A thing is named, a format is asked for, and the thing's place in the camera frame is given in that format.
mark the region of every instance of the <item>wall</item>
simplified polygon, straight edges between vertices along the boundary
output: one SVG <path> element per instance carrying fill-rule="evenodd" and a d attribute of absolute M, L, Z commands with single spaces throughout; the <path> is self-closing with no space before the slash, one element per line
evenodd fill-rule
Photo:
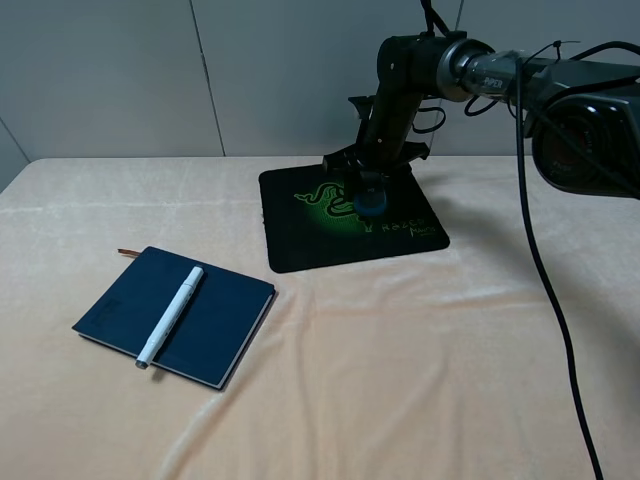
<path fill-rule="evenodd" d="M 30 160 L 222 154 L 187 0 L 0 12 L 0 112 Z"/>
<path fill-rule="evenodd" d="M 0 192 L 27 166 L 27 159 L 0 119 Z"/>
<path fill-rule="evenodd" d="M 331 152 L 355 138 L 347 97 L 375 93 L 380 43 L 424 30 L 419 0 L 192 2 L 5 0 L 0 114 L 28 160 Z M 628 0 L 434 6 L 450 27 L 459 21 L 496 50 L 582 40 L 564 48 L 569 55 L 638 40 L 640 3 Z M 638 61 L 620 53 L 600 59 Z M 425 137 L 434 154 L 514 153 L 504 106 L 481 119 L 465 117 L 463 105 L 444 106 L 446 126 Z M 14 172 L 21 163 L 0 168 Z"/>

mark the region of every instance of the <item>dark blue notebook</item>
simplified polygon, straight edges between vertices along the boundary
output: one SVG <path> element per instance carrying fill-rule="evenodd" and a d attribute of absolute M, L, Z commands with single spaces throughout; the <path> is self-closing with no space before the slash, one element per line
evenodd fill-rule
<path fill-rule="evenodd" d="M 136 357 L 196 265 L 204 276 L 152 363 L 224 388 L 274 298 L 269 283 L 148 247 L 73 329 Z"/>

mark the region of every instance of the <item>pen cap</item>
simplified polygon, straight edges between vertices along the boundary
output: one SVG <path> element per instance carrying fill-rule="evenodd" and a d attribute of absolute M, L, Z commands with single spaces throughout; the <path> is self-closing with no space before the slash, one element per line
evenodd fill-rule
<path fill-rule="evenodd" d="M 195 287 L 200 281 L 200 278 L 202 278 L 203 274 L 204 274 L 204 270 L 202 270 L 202 267 L 193 267 L 193 270 L 191 270 L 191 273 L 189 274 L 187 279 L 184 281 L 183 285 L 189 285 L 190 287 Z"/>

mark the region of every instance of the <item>blue cap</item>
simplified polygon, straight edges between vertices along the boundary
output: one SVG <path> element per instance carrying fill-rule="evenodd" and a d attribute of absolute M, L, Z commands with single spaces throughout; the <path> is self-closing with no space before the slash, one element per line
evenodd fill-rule
<path fill-rule="evenodd" d="M 387 194 L 384 189 L 357 193 L 353 198 L 356 213 L 363 217 L 378 217 L 387 209 Z"/>

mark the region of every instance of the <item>black mouse pad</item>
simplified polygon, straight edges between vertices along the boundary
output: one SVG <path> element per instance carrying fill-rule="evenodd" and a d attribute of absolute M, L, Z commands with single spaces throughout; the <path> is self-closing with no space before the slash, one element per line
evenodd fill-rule
<path fill-rule="evenodd" d="M 388 186 L 387 211 L 359 216 L 321 165 L 260 175 L 269 265 L 276 273 L 431 252 L 449 246 L 413 175 Z"/>

